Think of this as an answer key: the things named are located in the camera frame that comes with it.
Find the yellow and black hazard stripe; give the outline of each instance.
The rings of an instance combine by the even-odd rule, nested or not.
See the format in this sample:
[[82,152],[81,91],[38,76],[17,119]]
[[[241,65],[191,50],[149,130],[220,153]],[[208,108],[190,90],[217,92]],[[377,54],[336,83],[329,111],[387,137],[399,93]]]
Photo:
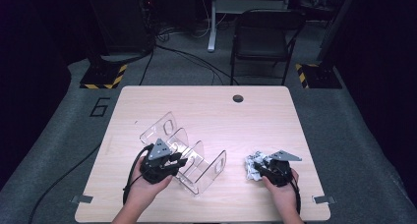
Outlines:
[[295,65],[295,68],[297,69],[298,77],[300,78],[301,85],[303,86],[303,88],[310,88],[309,83],[307,83],[306,75],[303,72],[303,66],[309,66],[309,67],[319,67],[319,66],[315,64],[309,64],[309,65],[296,64]]
[[116,88],[122,81],[123,75],[125,74],[127,67],[127,65],[123,65],[122,67],[120,67],[119,73],[117,74],[113,84],[80,84],[80,88]]

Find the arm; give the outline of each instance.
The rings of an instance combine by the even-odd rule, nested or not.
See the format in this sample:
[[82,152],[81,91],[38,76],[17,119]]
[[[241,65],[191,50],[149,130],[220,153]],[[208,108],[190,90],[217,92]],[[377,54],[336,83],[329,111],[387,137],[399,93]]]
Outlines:
[[147,182],[141,177],[140,172],[143,160],[144,158],[141,157],[136,164],[132,180],[135,181],[136,178],[140,178],[132,185],[125,205],[112,222],[114,224],[136,223],[145,209],[153,202],[156,195],[164,190],[172,180],[172,176],[168,176],[161,182],[153,185]]
[[[298,173],[292,170],[295,182],[298,181]],[[297,203],[295,198],[295,192],[290,184],[283,187],[274,186],[267,177],[263,176],[262,180],[267,189],[272,194],[273,203],[276,210],[282,217],[282,221],[285,224],[299,224],[304,223],[300,215],[297,212]]]

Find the wire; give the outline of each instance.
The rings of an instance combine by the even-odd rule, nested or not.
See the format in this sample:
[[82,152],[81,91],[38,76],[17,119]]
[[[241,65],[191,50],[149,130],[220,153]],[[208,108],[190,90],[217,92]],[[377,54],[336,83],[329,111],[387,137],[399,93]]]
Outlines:
[[296,200],[296,204],[297,204],[297,212],[298,214],[300,214],[301,211],[301,198],[300,198],[300,189],[298,188],[298,184],[297,184],[297,180],[295,180],[295,177],[292,176],[294,183],[292,183],[292,181],[289,181],[289,184],[291,185],[292,189],[294,190],[295,193],[295,200]]
[[[207,6],[206,6],[206,2],[205,2],[205,0],[202,0],[202,2],[203,2],[203,6],[205,7],[206,17],[207,17],[207,18],[208,18],[208,20],[209,20],[209,11],[208,11],[208,8],[207,8]],[[197,35],[197,36],[192,35],[192,37],[195,37],[195,38],[201,38],[201,37],[205,36],[208,32],[209,32],[209,22],[208,22],[208,27],[206,28],[206,31],[205,31],[203,34],[201,34],[201,35]]]
[[226,15],[227,14],[224,14],[223,17],[221,17],[220,21],[215,25],[216,28],[220,25],[220,23],[224,20],[224,18],[226,18]]
[[188,56],[184,55],[183,53],[178,53],[178,52],[174,52],[174,53],[176,53],[177,55],[179,55],[179,56],[183,57],[184,59],[189,60],[189,61],[190,61],[190,62],[192,62],[193,64],[196,64],[196,65],[198,65],[198,66],[200,66],[200,67],[203,67],[203,68],[205,68],[205,69],[210,70],[210,71],[212,72],[211,85],[213,85],[213,84],[214,84],[214,77],[215,77],[215,76],[217,76],[217,77],[218,77],[218,79],[220,80],[221,84],[223,84],[223,80],[221,79],[221,77],[220,77],[220,76],[218,75],[218,73],[216,73],[216,72],[215,72],[212,68],[210,68],[210,67],[208,67],[208,66],[205,66],[205,65],[202,65],[202,64],[200,64],[200,63],[195,62],[194,60],[190,59]]
[[172,51],[172,52],[174,52],[174,53],[176,53],[176,54],[178,54],[178,55],[182,56],[183,58],[186,58],[185,56],[189,56],[189,57],[194,58],[194,59],[196,59],[196,60],[198,60],[198,61],[201,61],[202,63],[206,64],[208,67],[206,67],[206,66],[202,66],[202,65],[200,65],[200,64],[199,64],[199,65],[200,65],[200,66],[202,66],[202,67],[204,67],[204,68],[211,69],[211,70],[212,70],[212,72],[218,76],[218,79],[221,81],[221,84],[224,84],[224,83],[223,83],[223,81],[221,80],[221,77],[220,77],[220,76],[218,75],[218,73],[216,73],[213,69],[215,69],[215,70],[217,70],[217,71],[221,72],[222,74],[224,74],[225,76],[227,76],[228,78],[230,78],[230,75],[228,75],[228,74],[224,73],[223,71],[219,70],[217,67],[215,67],[214,65],[212,65],[212,64],[211,64],[211,63],[209,63],[208,61],[206,61],[206,60],[204,60],[204,59],[202,59],[202,58],[200,58],[200,57],[198,57],[198,56],[196,56],[196,55],[193,55],[193,54],[190,54],[190,53],[187,53],[187,52],[181,51],[181,50],[176,50],[176,49],[171,49],[171,48],[168,48],[168,47],[160,46],[160,45],[158,45],[158,44],[156,45],[156,47],[159,47],[159,48],[164,49],[164,50]]
[[144,73],[142,74],[142,78],[141,78],[141,81],[139,82],[139,85],[142,85],[142,82],[144,81],[145,74],[147,73],[147,70],[148,70],[148,67],[149,67],[150,61],[152,60],[152,57],[153,57],[153,50],[152,50],[152,51],[151,51],[151,53],[150,53],[150,57],[149,57],[149,60],[148,60],[147,66],[145,67]]
[[66,172],[62,177],[60,177],[58,180],[56,180],[43,194],[42,196],[37,200],[36,204],[34,205],[33,210],[31,211],[30,218],[29,218],[29,224],[33,220],[34,214],[36,213],[37,208],[39,207],[42,200],[45,198],[45,196],[59,183],[64,179],[68,174],[70,174],[74,169],[76,169],[78,166],[80,166],[82,163],[84,163],[95,151],[100,148],[101,143],[96,146],[92,152],[90,152],[83,160],[81,160],[79,163],[77,163],[74,167],[72,167],[68,172]]
[[176,28],[170,27],[163,30],[160,30],[159,33],[156,35],[156,38],[161,42],[166,42],[169,40],[169,35],[172,33],[173,30]]
[[138,161],[139,161],[139,159],[141,158],[141,156],[142,156],[142,154],[145,152],[145,151],[149,151],[149,150],[151,150],[151,148],[152,148],[152,145],[147,145],[147,146],[145,146],[142,150],[141,150],[141,152],[139,152],[138,153],[138,155],[136,156],[136,158],[135,158],[135,161],[133,162],[133,164],[132,164],[132,167],[131,167],[131,170],[130,170],[130,172],[129,172],[129,177],[128,177],[128,182],[126,183],[126,187],[123,189],[123,205],[126,203],[126,200],[128,199],[128,196],[129,196],[129,192],[130,192],[130,188],[132,187],[132,185],[136,182],[136,181],[138,181],[138,179],[140,179],[141,177],[142,177],[142,175],[144,175],[144,174],[141,174],[141,176],[139,176],[139,177],[137,177],[132,183],[130,182],[131,181],[131,179],[132,179],[132,175],[133,175],[133,172],[135,171],[135,167],[136,167],[136,164],[138,163]]

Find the clear acrylic holder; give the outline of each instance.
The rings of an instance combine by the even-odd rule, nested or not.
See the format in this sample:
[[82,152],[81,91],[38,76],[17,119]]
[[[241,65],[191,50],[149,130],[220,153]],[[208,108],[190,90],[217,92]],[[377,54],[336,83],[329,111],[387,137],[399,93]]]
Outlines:
[[155,124],[141,134],[144,145],[156,143],[162,139],[173,152],[181,152],[182,158],[188,158],[181,167],[176,178],[194,196],[202,194],[223,171],[226,165],[226,151],[222,150],[212,163],[205,160],[205,150],[202,141],[192,146],[188,144],[185,129],[177,129],[177,124],[171,112],[168,112]]

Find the wooden table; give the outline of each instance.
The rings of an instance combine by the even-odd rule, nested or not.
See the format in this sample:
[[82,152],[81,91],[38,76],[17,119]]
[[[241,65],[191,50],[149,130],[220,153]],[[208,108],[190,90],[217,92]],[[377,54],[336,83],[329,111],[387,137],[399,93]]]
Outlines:
[[[234,95],[243,101],[233,101]],[[309,147],[289,90],[285,86],[126,86],[122,89],[89,176],[78,222],[111,222],[122,207],[122,189],[144,145],[140,135],[167,112],[187,131],[189,142],[202,140],[205,159],[226,150],[223,172],[200,196],[174,179],[139,222],[263,222],[280,220],[262,182],[246,179],[245,157],[260,150],[284,150],[302,158],[290,162],[300,175],[301,217],[327,220],[326,204]]]

